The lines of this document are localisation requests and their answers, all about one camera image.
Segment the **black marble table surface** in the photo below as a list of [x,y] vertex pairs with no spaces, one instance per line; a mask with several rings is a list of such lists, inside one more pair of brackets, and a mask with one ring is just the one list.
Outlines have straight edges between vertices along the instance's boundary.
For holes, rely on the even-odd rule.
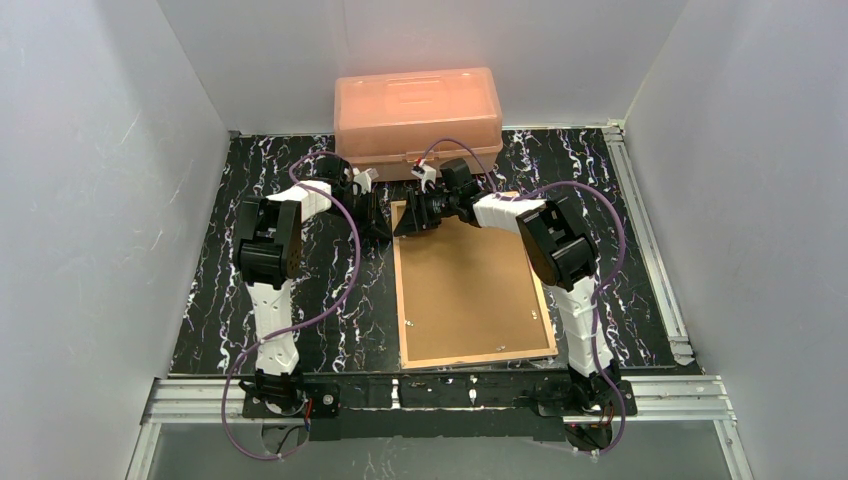
[[[610,155],[600,129],[516,130],[503,132],[504,148],[494,175],[504,191],[526,192],[557,180],[577,180],[600,189],[613,202],[627,230],[624,269],[599,305],[604,333],[625,367],[674,366],[642,254],[636,244]],[[250,297],[232,264],[233,226],[245,194],[270,195],[291,185],[288,166],[302,155],[333,150],[333,137],[253,136],[236,138],[221,176],[203,249],[191,285],[171,374],[222,374],[255,341]],[[304,167],[304,174],[309,166]],[[402,183],[381,183],[389,202],[403,198]],[[589,195],[563,189],[582,211],[598,244],[600,272],[616,253],[612,220]],[[304,262],[293,287],[294,321],[312,318],[342,292],[352,272],[353,242],[344,219],[324,213],[304,224]],[[296,333],[305,372],[400,371],[394,258],[390,242],[365,241],[360,280],[341,315]],[[548,298],[549,308],[553,300]],[[567,347],[559,315],[551,308],[559,355],[471,368],[564,368]],[[253,360],[241,373],[250,373]]]

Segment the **white wall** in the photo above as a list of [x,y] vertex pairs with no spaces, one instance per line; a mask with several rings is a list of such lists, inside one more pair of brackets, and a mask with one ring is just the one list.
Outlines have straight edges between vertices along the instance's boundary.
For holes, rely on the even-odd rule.
[[848,8],[693,0],[627,141],[758,478],[845,478]]
[[226,130],[155,0],[12,0],[0,131],[0,478],[123,478]]
[[159,0],[230,130],[330,132],[336,78],[487,66],[506,125],[623,118],[685,0]]

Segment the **purple cable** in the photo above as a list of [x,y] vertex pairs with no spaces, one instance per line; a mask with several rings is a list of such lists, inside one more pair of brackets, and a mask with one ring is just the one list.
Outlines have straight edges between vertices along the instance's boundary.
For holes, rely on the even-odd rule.
[[316,192],[316,193],[320,194],[321,196],[329,199],[330,202],[332,202],[333,205],[335,205],[342,212],[342,215],[345,217],[345,220],[347,220],[347,223],[350,224],[350,228],[353,231],[353,246],[354,246],[353,273],[351,273],[351,275],[350,275],[350,281],[348,282],[347,288],[345,289],[344,292],[342,292],[341,296],[339,296],[339,299],[336,300],[336,303],[331,305],[330,308],[328,308],[324,312],[316,315],[315,317],[313,317],[313,318],[311,318],[311,319],[309,319],[305,322],[299,323],[297,325],[292,325],[290,327],[282,328],[280,330],[271,332],[268,335],[265,335],[264,337],[262,337],[262,339],[260,339],[260,341],[254,343],[249,348],[247,348],[246,350],[241,352],[241,354],[239,354],[239,356],[236,357],[235,361],[233,361],[233,366],[232,366],[232,368],[230,368],[230,371],[227,372],[227,380],[224,382],[224,395],[221,397],[221,423],[224,425],[224,432],[226,432],[227,438],[230,439],[230,443],[232,443],[233,446],[236,447],[236,450],[238,450],[239,452],[243,453],[244,455],[246,455],[250,458],[253,458],[255,460],[279,460],[281,458],[288,457],[289,455],[292,455],[295,452],[297,452],[300,449],[300,447],[302,447],[303,445],[306,444],[306,442],[302,443],[301,445],[298,445],[297,447],[294,447],[292,450],[290,450],[286,453],[282,453],[282,454],[279,454],[279,455],[257,455],[255,453],[247,450],[246,448],[242,447],[236,441],[235,437],[233,436],[233,432],[230,429],[229,424],[227,424],[227,392],[229,392],[229,390],[230,390],[230,383],[233,381],[233,375],[235,374],[235,372],[237,372],[239,370],[239,368],[242,366],[242,364],[244,364],[244,362],[247,360],[247,357],[251,353],[253,353],[253,352],[255,352],[256,350],[259,349],[259,345],[261,345],[262,343],[267,342],[269,340],[273,340],[274,338],[276,338],[276,337],[278,337],[278,336],[280,336],[284,333],[294,332],[296,330],[300,330],[302,328],[306,328],[306,327],[309,327],[311,325],[314,325],[314,324],[320,322],[321,320],[324,320],[325,318],[329,317],[333,312],[338,310],[342,306],[344,301],[347,300],[347,297],[350,295],[350,292],[353,290],[353,285],[356,283],[356,277],[359,275],[359,256],[361,254],[361,246],[360,246],[360,243],[359,243],[359,233],[356,230],[356,223],[353,221],[353,217],[350,216],[350,212],[347,211],[347,209],[344,207],[344,205],[342,205],[341,202],[339,202],[338,200],[333,198],[332,195],[330,195],[326,192],[323,192],[323,191],[321,191],[321,190],[319,190],[315,187],[310,187],[309,185],[301,183],[297,179],[297,177],[295,177],[295,175],[294,175],[294,169],[299,167],[303,162],[305,162],[306,160],[308,160],[310,158],[315,158],[315,157],[319,157],[319,156],[322,156],[322,155],[333,156],[333,157],[341,158],[342,160],[344,160],[344,158],[342,158],[341,156],[339,156],[339,155],[337,155],[333,152],[325,152],[325,151],[313,152],[313,153],[310,153],[308,155],[304,155],[300,160],[295,162],[289,168],[289,177],[292,179],[292,181],[294,182],[294,184],[296,186],[299,186],[300,188],[302,188],[304,190],[310,190],[310,191]]
[[430,150],[432,150],[433,148],[435,148],[436,145],[438,145],[442,142],[455,143],[455,144],[459,145],[460,147],[468,150],[468,153],[470,153],[471,156],[474,157],[474,160],[477,160],[477,165],[480,165],[480,170],[483,172],[483,175],[486,176],[486,180],[489,181],[489,186],[492,187],[492,192],[498,191],[497,184],[495,184],[495,181],[492,179],[492,176],[489,174],[489,172],[486,171],[486,166],[483,165],[483,161],[480,160],[480,157],[477,156],[477,153],[474,152],[474,150],[472,150],[471,147],[469,147],[468,145],[466,145],[463,142],[460,142],[459,140],[457,140],[455,138],[444,137],[444,138],[440,138],[440,139],[436,140],[435,142],[431,143],[429,147],[424,149],[424,153],[421,154],[421,158],[427,158],[427,154],[430,153]]
[[[600,295],[600,293],[612,283],[612,279],[615,278],[616,275],[618,275],[618,272],[621,271],[621,267],[624,266],[624,255],[627,252],[627,241],[624,236],[624,225],[621,223],[621,219],[618,217],[618,213],[615,211],[615,207],[613,207],[612,203],[607,200],[607,197],[605,197],[604,194],[588,185],[584,185],[579,182],[569,180],[554,182],[550,185],[545,185],[544,187],[541,187],[530,193],[525,193],[524,195],[517,197],[517,199],[526,200],[530,197],[535,197],[540,193],[547,192],[548,190],[557,187],[574,187],[579,190],[589,192],[590,194],[592,194],[593,197],[598,199],[598,201],[600,201],[604,205],[604,207],[606,207],[607,210],[609,210],[609,213],[612,216],[613,221],[615,222],[615,231],[618,234],[618,258],[616,259],[615,265],[612,267],[612,271],[610,272],[610,274],[600,283],[600,285],[598,285],[598,288],[596,288],[595,291],[592,293],[592,303],[597,304],[598,295]],[[592,338],[597,335],[598,326],[600,325],[600,323],[601,317],[598,315],[597,308],[595,308],[594,314],[592,315]],[[618,445],[618,442],[621,440],[621,437],[624,435],[624,424],[627,416],[625,412],[627,408],[624,403],[624,397],[621,395],[621,390],[618,389],[618,387],[615,385],[615,382],[613,382],[612,379],[609,378],[609,375],[607,375],[607,373],[604,371],[604,368],[601,366],[601,360],[600,358],[598,358],[598,344],[596,342],[592,342],[592,359],[595,361],[595,368],[598,369],[598,373],[601,374],[601,377],[603,377],[604,381],[607,382],[607,385],[609,385],[610,388],[612,388],[615,392],[620,407],[619,411],[621,412],[621,426],[618,429],[618,433],[615,435],[615,438],[613,438],[612,442],[610,442],[608,447],[599,451],[599,454],[604,454],[615,448],[615,446]]]

